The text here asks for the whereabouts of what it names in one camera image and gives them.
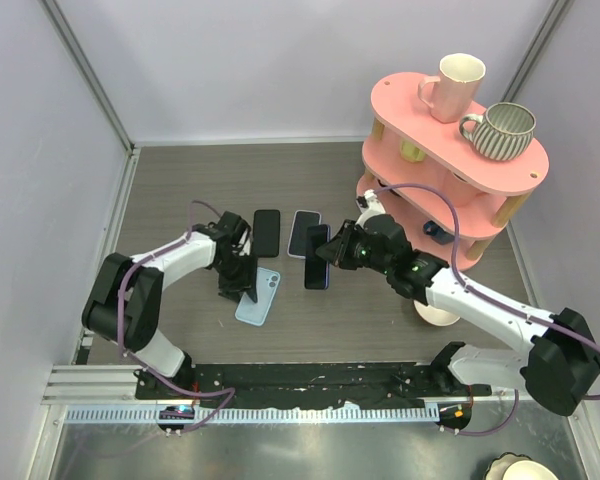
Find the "dark floor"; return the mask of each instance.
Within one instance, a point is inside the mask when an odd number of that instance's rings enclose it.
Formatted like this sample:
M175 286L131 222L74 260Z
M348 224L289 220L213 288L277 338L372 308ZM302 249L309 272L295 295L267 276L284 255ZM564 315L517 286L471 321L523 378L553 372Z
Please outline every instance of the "dark floor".
M118 243L124 254L152 250L187 227L187 204L202 199L249 222L259 208L282 212L281 255L260 265L281 274L266 323L234 318L236 305L216 295L217 275L202 270L169 287L160 329L196 362L328 362L432 359L449 341L480 347L500 343L468 322L437 328L422 321L372 271L331 270L326 291L303 287L303 262L286 255L293 214L316 210L337 230L359 211L363 172L359 143L144 148ZM200 208L197 220L211 214ZM506 232L476 267L475 280L524 300L526 294ZM117 362L116 350L94 340L89 363Z

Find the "striped mug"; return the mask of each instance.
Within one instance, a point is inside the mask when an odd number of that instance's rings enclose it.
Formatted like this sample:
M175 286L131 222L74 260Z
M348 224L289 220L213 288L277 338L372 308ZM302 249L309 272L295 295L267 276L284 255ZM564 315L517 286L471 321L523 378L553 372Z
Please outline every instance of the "striped mug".
M472 132L464 127L467 122L476 122ZM533 140L536 118L522 105L501 102L491 105L483 115L465 115L459 128L478 153L491 160L505 161L527 149Z

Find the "shelf tier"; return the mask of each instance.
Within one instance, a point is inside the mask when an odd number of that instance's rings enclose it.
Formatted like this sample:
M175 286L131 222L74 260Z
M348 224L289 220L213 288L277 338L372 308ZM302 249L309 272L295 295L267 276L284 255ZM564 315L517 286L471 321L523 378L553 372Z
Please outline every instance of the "shelf tier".
M422 183L445 191L444 182L448 170L431 158L411 163L400 156L400 137L384 132L381 140L370 136L362 146L362 159L369 170L383 184ZM449 207L435 194L415 188L396 190L430 220L447 232L453 233L453 217ZM471 240L483 240L497 235L503 227L495 227L492 219L506 197L480 193L469 203L456 206L460 220L460 236Z
M507 162L479 155L460 135L458 122L438 122L418 99L418 83L423 77L421 73L395 73L373 87L371 106L385 127L483 192L514 196L529 193L540 185L549 171L549 159L540 142L534 139L522 155ZM472 102L467 113L484 111L484 107Z
M356 192L358 195L362 195L366 190L378 187L379 184L377 180L362 177L358 181ZM402 225L402 228L404 228L405 234L407 235L407 239L411 242L413 248L431 253L432 255L451 263L451 243L440 245L422 231L422 226L431 220L430 218L427 218L409 202L395 196L391 192L379 193L378 199L382 202L387 213L390 214L396 222ZM467 251L471 244L471 240L460 240L460 248L458 249L458 268L460 270L471 268L480 260L480 257L475 260L469 260L467 258Z

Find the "mug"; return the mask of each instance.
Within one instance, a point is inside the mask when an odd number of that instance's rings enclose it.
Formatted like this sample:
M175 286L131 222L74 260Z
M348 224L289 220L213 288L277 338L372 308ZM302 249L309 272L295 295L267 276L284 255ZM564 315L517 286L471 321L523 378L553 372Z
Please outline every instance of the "mug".
M466 53L453 53L440 60L440 71L424 77L418 85L418 98L431 109L431 116L442 123L457 122L467 112L487 71L482 60ZM424 87L433 83L431 100L424 98Z
M464 124L476 122L472 132ZM460 133L476 151L491 160L511 160L527 149L533 140L536 117L517 103L491 105L483 115L470 113L460 120Z

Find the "black mounting base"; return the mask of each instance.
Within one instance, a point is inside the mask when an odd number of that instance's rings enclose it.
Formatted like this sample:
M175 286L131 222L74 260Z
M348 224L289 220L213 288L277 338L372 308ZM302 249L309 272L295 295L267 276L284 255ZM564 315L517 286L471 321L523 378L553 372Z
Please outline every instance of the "black mounting base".
M159 382L138 383L138 400L186 398L165 396ZM207 364L196 365L192 388L213 392L233 387L236 395L228 408L338 408L345 401L362 409L413 408L424 406L427 397L474 397L491 395L487 385L466 385L441 375L437 365L401 363L312 363L312 364ZM203 407L216 407L220 399L202 400Z

